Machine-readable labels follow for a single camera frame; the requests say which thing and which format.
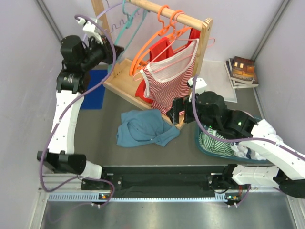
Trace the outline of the lilac plastic hanger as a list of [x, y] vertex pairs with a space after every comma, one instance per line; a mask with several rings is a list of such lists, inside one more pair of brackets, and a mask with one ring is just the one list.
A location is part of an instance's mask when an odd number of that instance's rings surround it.
[[110, 9], [104, 13], [99, 20], [102, 21], [103, 28], [111, 33], [113, 38], [117, 37], [124, 23], [127, 20], [127, 16], [122, 13], [121, 0], [81, 0], [81, 8], [84, 10], [84, 15], [97, 18], [104, 10], [116, 5], [118, 6]]

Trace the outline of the green white striped garment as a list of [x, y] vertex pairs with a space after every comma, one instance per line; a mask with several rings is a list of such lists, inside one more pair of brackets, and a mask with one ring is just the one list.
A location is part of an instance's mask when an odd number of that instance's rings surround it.
[[219, 156], [234, 156], [230, 143], [217, 141], [200, 131], [198, 136], [199, 146], [203, 150]]

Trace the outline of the stack of books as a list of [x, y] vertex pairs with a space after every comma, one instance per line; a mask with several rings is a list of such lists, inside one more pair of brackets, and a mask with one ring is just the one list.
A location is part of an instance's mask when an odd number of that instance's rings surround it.
[[254, 60], [235, 56], [225, 62], [225, 68], [233, 89], [255, 88], [259, 85]]

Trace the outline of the teal laundry basket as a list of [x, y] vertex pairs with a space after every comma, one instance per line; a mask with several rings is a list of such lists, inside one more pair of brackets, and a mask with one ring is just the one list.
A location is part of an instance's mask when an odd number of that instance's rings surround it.
[[203, 132], [199, 126], [196, 127], [195, 131], [195, 143], [203, 153], [209, 156], [236, 160], [243, 163], [268, 163], [266, 158], [240, 143], [216, 141]]

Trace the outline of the blue tank top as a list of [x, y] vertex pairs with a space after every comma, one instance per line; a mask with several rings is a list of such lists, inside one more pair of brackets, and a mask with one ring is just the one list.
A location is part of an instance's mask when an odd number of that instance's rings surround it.
[[166, 123], [160, 110], [131, 110], [121, 114], [121, 125], [116, 135], [117, 145], [136, 147], [148, 144], [166, 146], [177, 138], [180, 130]]

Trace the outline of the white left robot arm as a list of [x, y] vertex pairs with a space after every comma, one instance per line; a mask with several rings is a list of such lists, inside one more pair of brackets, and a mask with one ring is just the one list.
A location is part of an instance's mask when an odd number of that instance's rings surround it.
[[89, 177], [97, 189], [103, 189], [108, 178], [102, 174], [102, 166], [88, 161], [86, 155], [74, 152], [74, 135], [85, 96], [104, 83], [101, 80], [88, 89], [89, 71], [101, 62], [114, 65], [124, 48], [113, 44], [98, 19], [79, 14], [75, 19], [89, 40], [85, 44], [79, 36], [70, 35], [61, 41], [62, 69], [56, 80], [52, 131], [44, 149], [37, 153], [37, 160], [40, 169], [47, 167], [54, 172]]

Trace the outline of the wooden clothes rack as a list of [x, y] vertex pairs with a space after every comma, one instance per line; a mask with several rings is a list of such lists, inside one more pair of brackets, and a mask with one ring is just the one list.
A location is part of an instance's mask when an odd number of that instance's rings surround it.
[[201, 71], [213, 19], [200, 21], [185, 15], [181, 10], [173, 11], [166, 5], [160, 6], [147, 0], [132, 0], [130, 3], [169, 18], [171, 27], [175, 27], [174, 22], [177, 21], [188, 29], [197, 29], [200, 37], [192, 39], [185, 49], [174, 56], [159, 62], [152, 61], [139, 71], [131, 67], [140, 63], [140, 60], [124, 59], [115, 65], [115, 72], [103, 85], [143, 110], [158, 109], [165, 122], [181, 129], [186, 112], [178, 111], [172, 118], [166, 116], [166, 112], [171, 109], [174, 99], [190, 95], [187, 82]]

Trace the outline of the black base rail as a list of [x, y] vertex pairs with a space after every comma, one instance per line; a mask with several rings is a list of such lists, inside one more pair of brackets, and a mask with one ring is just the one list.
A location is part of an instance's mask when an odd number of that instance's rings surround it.
[[205, 196], [216, 190], [246, 190], [226, 174], [225, 166], [104, 166], [102, 179], [115, 197]]

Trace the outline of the blue plastic folder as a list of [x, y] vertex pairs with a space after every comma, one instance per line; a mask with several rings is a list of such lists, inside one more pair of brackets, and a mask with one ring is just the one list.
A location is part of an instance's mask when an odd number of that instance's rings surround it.
[[[106, 75], [107, 70], [90, 70], [90, 81], [88, 84], [88, 89], [93, 88], [97, 85]], [[102, 109], [103, 98], [105, 93], [105, 87], [103, 85], [99, 86], [93, 92], [87, 94], [84, 97], [84, 101], [81, 105], [81, 110], [100, 110]]]

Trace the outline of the red white striped tank top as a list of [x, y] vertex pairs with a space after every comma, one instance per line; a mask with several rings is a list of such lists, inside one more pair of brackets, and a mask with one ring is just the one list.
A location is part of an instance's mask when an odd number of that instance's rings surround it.
[[144, 97], [152, 99], [152, 109], [163, 115], [171, 108], [174, 98], [189, 93], [188, 80], [195, 67], [199, 39], [193, 39], [188, 47], [162, 61], [149, 63], [140, 70], [146, 83]]

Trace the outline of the teal plastic hanger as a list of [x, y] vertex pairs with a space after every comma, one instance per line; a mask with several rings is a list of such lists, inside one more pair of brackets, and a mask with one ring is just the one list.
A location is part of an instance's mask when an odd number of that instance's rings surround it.
[[[110, 6], [109, 8], [107, 8], [106, 10], [104, 10], [102, 14], [105, 14], [106, 12], [112, 11], [112, 9], [114, 9], [115, 7], [118, 7], [120, 5], [122, 5], [122, 14], [124, 14], [126, 16], [126, 21], [124, 21], [123, 19], [120, 20], [120, 26], [116, 27], [116, 24], [113, 24], [111, 26], [111, 33], [113, 31], [115, 31], [116, 29], [121, 28], [119, 35], [117, 36], [115, 42], [113, 43], [114, 45], [118, 45], [120, 39], [122, 38], [124, 32], [129, 29], [132, 26], [133, 20], [134, 18], [140, 14], [139, 11], [141, 10], [140, 7], [138, 7], [132, 14], [129, 14], [128, 12], [125, 11], [125, 4], [126, 4], [126, 0], [123, 0], [122, 3], [117, 3], [115, 5]], [[130, 40], [128, 41], [128, 43], [125, 45], [125, 47], [123, 48], [123, 51], [120, 54], [116, 54], [116, 63], [120, 60], [120, 58], [122, 57], [122, 55], [124, 54], [124, 52], [128, 49], [130, 43], [132, 42], [132, 40], [134, 39], [136, 33], [138, 32], [138, 30], [140, 29], [142, 23], [144, 22], [146, 15], [147, 15], [148, 11], [143, 9], [142, 10], [142, 20], [139, 23], [137, 29], [134, 31], [132, 37], [130, 38]]]

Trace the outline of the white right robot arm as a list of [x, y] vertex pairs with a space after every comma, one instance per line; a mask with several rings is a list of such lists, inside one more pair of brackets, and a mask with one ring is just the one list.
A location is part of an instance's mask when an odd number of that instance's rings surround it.
[[176, 97], [166, 115], [173, 124], [184, 113], [184, 122], [196, 121], [203, 132], [215, 130], [220, 142], [237, 143], [266, 158], [272, 166], [227, 165], [221, 175], [213, 178], [210, 187], [232, 189], [236, 186], [267, 186], [294, 197], [305, 197], [305, 156], [283, 143], [265, 120], [255, 120], [240, 110], [228, 109], [224, 98], [206, 91], [203, 79], [193, 77], [187, 82], [191, 94]]

